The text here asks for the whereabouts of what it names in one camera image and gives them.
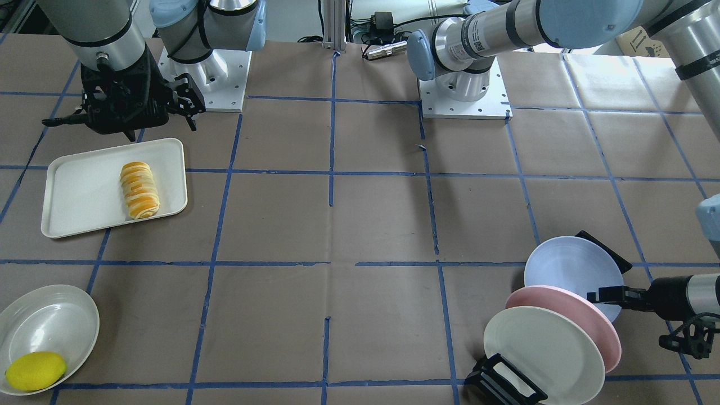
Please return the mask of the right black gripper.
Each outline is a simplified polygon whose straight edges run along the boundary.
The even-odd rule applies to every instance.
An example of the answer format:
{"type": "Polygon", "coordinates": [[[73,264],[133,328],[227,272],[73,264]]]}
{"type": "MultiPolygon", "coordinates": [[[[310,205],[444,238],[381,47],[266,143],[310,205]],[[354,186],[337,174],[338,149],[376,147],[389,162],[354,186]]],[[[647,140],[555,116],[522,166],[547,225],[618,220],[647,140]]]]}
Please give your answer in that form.
{"type": "Polygon", "coordinates": [[[43,119],[44,126],[85,124],[101,135],[133,136],[136,130],[165,125],[170,113],[185,118],[195,132],[196,116],[206,110],[205,98],[189,73],[168,82],[168,101],[165,80],[149,48],[123,71],[102,73],[82,66],[80,80],[83,108],[77,107],[65,117],[43,119]]]}

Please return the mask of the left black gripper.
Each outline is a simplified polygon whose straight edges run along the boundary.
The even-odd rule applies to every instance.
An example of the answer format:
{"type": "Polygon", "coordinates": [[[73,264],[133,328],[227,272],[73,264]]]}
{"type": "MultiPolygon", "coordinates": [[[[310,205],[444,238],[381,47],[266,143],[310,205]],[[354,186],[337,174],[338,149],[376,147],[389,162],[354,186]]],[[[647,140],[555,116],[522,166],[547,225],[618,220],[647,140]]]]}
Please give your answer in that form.
{"type": "Polygon", "coordinates": [[[628,286],[600,287],[588,292],[593,304],[620,307],[647,307],[662,320],[679,321],[681,325],[658,338],[661,348],[705,359],[712,353],[718,334],[718,275],[697,274],[685,277],[655,279],[650,289],[628,286]]]}

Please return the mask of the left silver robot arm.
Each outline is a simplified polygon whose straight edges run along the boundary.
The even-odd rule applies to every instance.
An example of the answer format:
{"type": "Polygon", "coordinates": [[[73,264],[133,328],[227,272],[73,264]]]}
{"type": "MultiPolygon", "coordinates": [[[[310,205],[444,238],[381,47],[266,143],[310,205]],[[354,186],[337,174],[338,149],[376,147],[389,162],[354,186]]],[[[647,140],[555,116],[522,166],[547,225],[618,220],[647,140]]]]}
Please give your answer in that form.
{"type": "MultiPolygon", "coordinates": [[[[512,1],[445,18],[430,33],[414,31],[407,58],[419,80],[434,80],[483,73],[501,53],[542,43],[592,48],[642,26],[666,46],[674,72],[718,134],[718,8],[717,1],[512,1]]],[[[718,335],[718,277],[661,278],[646,290],[602,287],[587,296],[592,303],[679,321],[679,328],[658,339],[659,346],[695,359],[710,356],[718,335]]]]}

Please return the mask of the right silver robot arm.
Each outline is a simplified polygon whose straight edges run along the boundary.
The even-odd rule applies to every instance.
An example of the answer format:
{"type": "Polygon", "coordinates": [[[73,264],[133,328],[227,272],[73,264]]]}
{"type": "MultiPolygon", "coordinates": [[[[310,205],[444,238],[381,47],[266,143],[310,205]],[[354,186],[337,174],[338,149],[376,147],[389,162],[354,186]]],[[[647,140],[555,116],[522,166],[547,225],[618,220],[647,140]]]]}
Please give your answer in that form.
{"type": "Polygon", "coordinates": [[[47,127],[85,125],[101,135],[185,118],[192,131],[205,112],[239,113],[250,58],[267,39],[265,1],[152,1],[164,43],[157,61],[126,1],[39,1],[80,62],[82,103],[47,127]]]}

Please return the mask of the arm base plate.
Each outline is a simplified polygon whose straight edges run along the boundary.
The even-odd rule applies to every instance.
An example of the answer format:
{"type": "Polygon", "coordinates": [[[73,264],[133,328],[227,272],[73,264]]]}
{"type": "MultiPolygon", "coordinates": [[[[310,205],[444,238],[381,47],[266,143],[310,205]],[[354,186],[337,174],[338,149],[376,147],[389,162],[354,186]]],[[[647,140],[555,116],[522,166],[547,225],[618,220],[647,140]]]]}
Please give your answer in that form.
{"type": "Polygon", "coordinates": [[[165,79],[188,73],[195,80],[205,100],[206,111],[241,113],[249,76],[252,52],[215,49],[205,61],[180,64],[163,49],[159,69],[165,79]]]}
{"type": "Polygon", "coordinates": [[[425,118],[509,120],[514,115],[495,57],[473,62],[470,71],[419,80],[417,86],[425,118]]]}

